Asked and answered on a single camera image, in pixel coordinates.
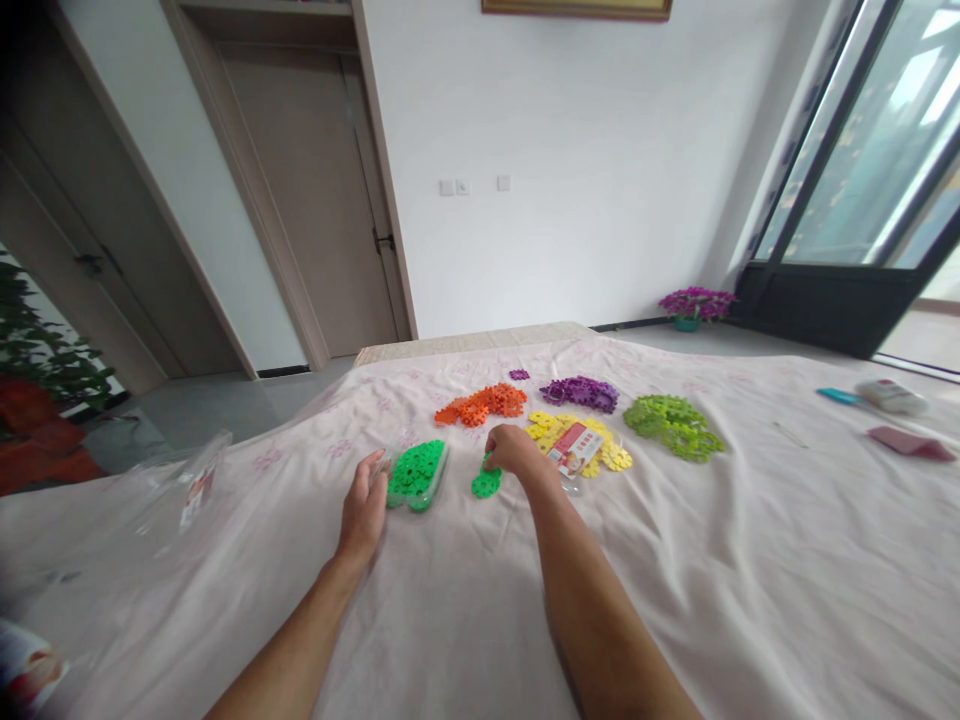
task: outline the sliding door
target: sliding door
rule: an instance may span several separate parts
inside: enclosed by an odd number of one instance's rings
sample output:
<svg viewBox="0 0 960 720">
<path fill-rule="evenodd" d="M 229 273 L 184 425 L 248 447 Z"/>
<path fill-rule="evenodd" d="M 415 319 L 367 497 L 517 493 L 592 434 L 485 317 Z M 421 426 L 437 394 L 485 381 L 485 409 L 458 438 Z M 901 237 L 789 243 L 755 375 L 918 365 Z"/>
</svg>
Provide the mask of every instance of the sliding door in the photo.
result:
<svg viewBox="0 0 960 720">
<path fill-rule="evenodd" d="M 960 2 L 866 0 L 738 284 L 748 327 L 869 358 L 960 236 Z"/>
</svg>

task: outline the door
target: door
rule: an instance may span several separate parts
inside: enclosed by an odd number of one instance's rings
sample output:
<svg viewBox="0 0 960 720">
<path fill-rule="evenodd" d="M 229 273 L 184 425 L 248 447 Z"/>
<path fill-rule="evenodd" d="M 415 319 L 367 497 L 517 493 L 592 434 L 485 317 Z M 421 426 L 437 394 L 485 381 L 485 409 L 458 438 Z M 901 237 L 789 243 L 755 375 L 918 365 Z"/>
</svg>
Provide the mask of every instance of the door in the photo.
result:
<svg viewBox="0 0 960 720">
<path fill-rule="evenodd" d="M 370 106 L 367 104 L 367 89 L 363 82 L 363 68 L 356 55 L 340 55 L 340 67 L 343 69 L 347 86 L 347 99 L 350 103 L 350 116 L 357 136 L 357 149 L 363 165 L 363 179 L 370 200 L 370 212 L 373 215 L 373 232 L 378 238 L 387 293 L 390 296 L 390 309 L 393 311 L 394 324 L 400 340 L 410 340 L 410 320 L 407 316 L 407 303 L 403 297 L 403 284 L 400 280 L 400 258 L 397 244 L 393 240 L 393 226 L 387 210 L 387 193 L 383 187 L 383 169 L 373 140 L 373 124 L 370 121 Z"/>
<path fill-rule="evenodd" d="M 375 236 L 339 57 L 219 49 L 330 356 L 396 342 L 382 261 L 392 251 Z"/>
<path fill-rule="evenodd" d="M 125 389 L 142 395 L 166 380 L 99 283 L 78 271 L 67 238 L 2 151 L 0 246 L 31 273 L 81 335 L 95 338 L 104 362 L 117 371 Z"/>
<path fill-rule="evenodd" d="M 103 287 L 167 377 L 240 370 L 176 239 L 52 25 L 32 38 L 9 98 L 4 152 L 63 230 L 76 272 Z"/>
<path fill-rule="evenodd" d="M 821 101 L 835 110 L 815 114 L 735 312 L 749 327 L 861 358 L 960 237 L 960 8 L 867 0 L 861 13 L 871 8 L 876 22 L 858 23 L 866 41 L 848 39 L 863 46 L 849 83 Z"/>
</svg>

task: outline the green plant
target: green plant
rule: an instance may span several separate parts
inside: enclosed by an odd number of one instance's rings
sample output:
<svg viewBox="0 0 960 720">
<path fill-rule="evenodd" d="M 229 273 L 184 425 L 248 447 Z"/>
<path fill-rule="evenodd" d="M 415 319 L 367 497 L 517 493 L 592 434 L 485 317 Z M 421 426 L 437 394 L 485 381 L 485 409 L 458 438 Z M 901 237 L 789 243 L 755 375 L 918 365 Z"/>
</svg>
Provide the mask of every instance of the green plant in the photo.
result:
<svg viewBox="0 0 960 720">
<path fill-rule="evenodd" d="M 101 352 L 91 348 L 87 338 L 67 339 L 59 330 L 63 325 L 44 322 L 27 304 L 36 293 L 25 274 L 23 268 L 0 261 L 0 375 L 36 383 L 62 407 L 85 402 L 103 410 L 113 368 L 98 368 L 92 361 Z"/>
</svg>

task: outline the yellow plastic pieces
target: yellow plastic pieces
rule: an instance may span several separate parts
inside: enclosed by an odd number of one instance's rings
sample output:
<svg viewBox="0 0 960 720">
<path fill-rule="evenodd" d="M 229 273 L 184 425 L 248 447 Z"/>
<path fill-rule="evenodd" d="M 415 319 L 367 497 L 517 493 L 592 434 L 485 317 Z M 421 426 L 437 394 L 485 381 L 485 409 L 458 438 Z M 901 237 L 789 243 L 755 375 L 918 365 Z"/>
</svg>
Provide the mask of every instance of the yellow plastic pieces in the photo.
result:
<svg viewBox="0 0 960 720">
<path fill-rule="evenodd" d="M 540 448 L 540 452 L 546 455 L 550 452 L 557 440 L 563 437 L 563 434 L 573 427 L 574 423 L 581 423 L 597 434 L 603 437 L 604 443 L 590 464 L 587 465 L 581 474 L 585 478 L 595 478 L 600 474 L 600 463 L 603 462 L 613 472 L 622 472 L 633 465 L 633 458 L 630 457 L 624 448 L 613 441 L 613 433 L 607 429 L 599 420 L 587 418 L 581 420 L 576 415 L 561 414 L 554 417 L 545 412 L 530 413 L 530 425 L 526 430 L 527 435 L 532 437 Z"/>
</svg>

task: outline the lime green plastic pieces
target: lime green plastic pieces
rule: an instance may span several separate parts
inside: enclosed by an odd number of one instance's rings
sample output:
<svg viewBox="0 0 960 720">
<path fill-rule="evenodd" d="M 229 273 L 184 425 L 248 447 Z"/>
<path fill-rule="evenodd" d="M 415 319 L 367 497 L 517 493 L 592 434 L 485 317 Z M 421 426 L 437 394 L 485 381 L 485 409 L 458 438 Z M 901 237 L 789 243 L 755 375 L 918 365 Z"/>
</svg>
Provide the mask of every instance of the lime green plastic pieces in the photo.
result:
<svg viewBox="0 0 960 720">
<path fill-rule="evenodd" d="M 483 456 L 483 462 L 480 463 L 480 474 L 477 475 L 470 486 L 473 494 L 481 500 L 486 500 L 496 494 L 497 490 L 500 489 L 500 478 L 503 475 L 503 470 L 500 468 L 489 471 L 484 469 L 488 457 L 490 457 L 490 453 Z"/>
<path fill-rule="evenodd" d="M 637 435 L 656 439 L 677 457 L 705 463 L 715 452 L 724 452 L 723 442 L 709 431 L 707 419 L 689 400 L 673 395 L 637 398 L 623 413 L 623 421 Z"/>
<path fill-rule="evenodd" d="M 404 495 L 411 498 L 407 501 L 407 505 L 414 512 L 428 510 L 433 503 L 433 496 L 422 496 L 426 495 L 430 489 L 442 454 L 442 440 L 432 440 L 422 445 L 415 445 L 407 450 L 397 460 L 397 467 L 393 471 L 390 484 L 387 486 L 387 494 Z M 396 507 L 400 504 L 401 502 L 396 499 L 387 500 L 388 507 Z"/>
</svg>

